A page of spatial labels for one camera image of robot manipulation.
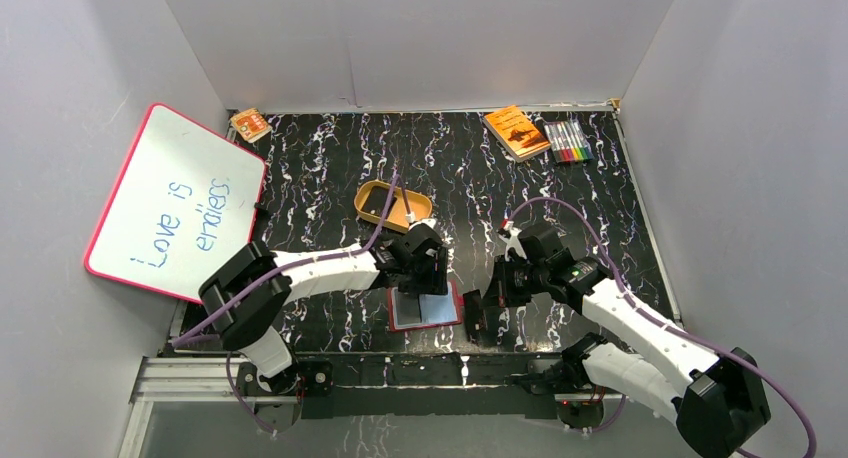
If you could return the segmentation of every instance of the gray wall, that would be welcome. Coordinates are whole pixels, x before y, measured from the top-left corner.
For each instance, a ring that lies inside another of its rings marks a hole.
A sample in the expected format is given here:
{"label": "gray wall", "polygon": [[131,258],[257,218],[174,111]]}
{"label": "gray wall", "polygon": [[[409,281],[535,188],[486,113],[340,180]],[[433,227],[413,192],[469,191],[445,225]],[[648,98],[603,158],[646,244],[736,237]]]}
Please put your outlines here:
{"label": "gray wall", "polygon": [[167,1],[224,105],[268,111],[620,97],[672,2]]}
{"label": "gray wall", "polygon": [[147,106],[224,109],[164,0],[0,0],[0,90],[0,449],[114,456],[175,302],[83,251]]}
{"label": "gray wall", "polygon": [[[623,102],[683,318],[800,399],[820,457],[848,434],[848,0],[675,0]],[[775,394],[750,447],[801,456]]]}

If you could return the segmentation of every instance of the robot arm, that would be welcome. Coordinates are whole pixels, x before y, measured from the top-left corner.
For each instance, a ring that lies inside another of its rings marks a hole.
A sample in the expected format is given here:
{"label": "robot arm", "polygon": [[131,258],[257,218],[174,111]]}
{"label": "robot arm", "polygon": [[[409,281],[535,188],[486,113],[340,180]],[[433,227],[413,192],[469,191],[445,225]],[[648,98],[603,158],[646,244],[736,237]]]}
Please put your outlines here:
{"label": "robot arm", "polygon": [[[317,260],[330,253],[342,257]],[[313,262],[271,278],[213,323],[223,348],[244,354],[256,366],[260,380],[275,392],[288,389],[297,379],[295,357],[271,326],[284,304],[330,291],[390,286],[419,294],[447,292],[447,250],[431,223],[422,221],[401,238],[377,240],[369,250],[353,245],[284,253],[270,251],[263,242],[251,242],[201,286],[203,306],[212,314],[258,277],[304,258]]]}
{"label": "robot arm", "polygon": [[[554,379],[581,387],[601,385],[624,393],[675,423],[702,457],[726,458],[771,417],[762,381],[733,361],[667,333],[677,327],[633,298],[624,299],[611,273],[591,257],[576,260],[547,222],[511,230],[507,251],[495,259],[486,293],[466,294],[469,334],[485,330],[487,307],[522,306],[549,293],[612,331],[639,354],[628,354],[597,334],[564,350]],[[663,325],[637,313],[642,308]],[[737,356],[756,364],[740,349]]]}

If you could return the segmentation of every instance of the wooden tray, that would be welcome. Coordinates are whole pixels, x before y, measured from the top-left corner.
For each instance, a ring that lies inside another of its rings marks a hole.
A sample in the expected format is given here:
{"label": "wooden tray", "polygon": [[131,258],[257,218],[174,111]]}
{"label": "wooden tray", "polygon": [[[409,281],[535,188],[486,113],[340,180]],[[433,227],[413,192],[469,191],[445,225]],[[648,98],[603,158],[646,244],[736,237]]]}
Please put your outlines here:
{"label": "wooden tray", "polygon": [[[390,186],[388,183],[377,180],[369,181],[360,186],[359,191],[356,192],[356,197],[353,199],[356,214],[363,220],[374,223],[375,225],[379,223],[380,217],[378,215],[366,213],[362,211],[362,207],[365,205],[365,200],[368,198],[368,194],[371,193],[372,189],[377,187],[388,190]],[[395,188],[395,196],[397,200],[395,200],[392,209],[389,210],[389,216],[386,217],[386,223],[383,226],[390,230],[406,233],[409,230],[409,223],[406,222],[406,206],[403,204],[403,194],[399,186]],[[433,203],[430,202],[429,198],[421,193],[410,190],[406,190],[406,196],[409,198],[409,208],[415,212],[416,220],[423,220],[430,217],[430,213],[433,212]]]}

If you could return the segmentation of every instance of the small box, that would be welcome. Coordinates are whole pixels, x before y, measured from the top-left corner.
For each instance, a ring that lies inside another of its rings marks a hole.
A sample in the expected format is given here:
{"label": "small box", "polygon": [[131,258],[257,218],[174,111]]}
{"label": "small box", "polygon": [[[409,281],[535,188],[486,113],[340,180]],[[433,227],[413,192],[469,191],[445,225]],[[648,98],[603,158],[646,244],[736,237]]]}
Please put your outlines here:
{"label": "small box", "polygon": [[262,118],[259,110],[251,108],[237,113],[230,118],[233,128],[248,143],[253,143],[271,132],[271,126]]}

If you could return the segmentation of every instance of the marbled surface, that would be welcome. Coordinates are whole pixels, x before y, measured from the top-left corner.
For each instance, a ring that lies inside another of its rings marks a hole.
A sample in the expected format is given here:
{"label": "marbled surface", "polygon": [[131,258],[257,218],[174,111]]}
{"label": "marbled surface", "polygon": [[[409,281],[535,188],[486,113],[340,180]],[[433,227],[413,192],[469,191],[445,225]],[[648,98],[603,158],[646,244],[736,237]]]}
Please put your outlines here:
{"label": "marbled surface", "polygon": [[[555,196],[582,210],[639,297],[670,316],[614,115],[530,116],[540,129],[545,120],[576,116],[597,159],[557,165],[545,153],[516,163],[484,128],[481,113],[267,115],[273,136],[255,144],[237,140],[268,165],[263,205],[270,213],[257,221],[254,239],[285,251],[367,239],[374,225],[356,218],[354,195],[367,181],[390,181],[397,168],[409,189],[432,200],[437,231],[449,248],[449,278],[465,293],[488,286],[492,257],[504,250],[495,228],[509,210],[527,198]],[[542,219],[556,225],[575,256],[595,251],[580,221],[557,205],[524,210],[516,224]],[[189,310],[186,326],[197,315]],[[468,341],[463,325],[395,333],[388,330],[386,291],[378,290],[289,303],[276,326],[300,352],[545,352],[598,331],[547,296],[493,318],[480,345]]]}

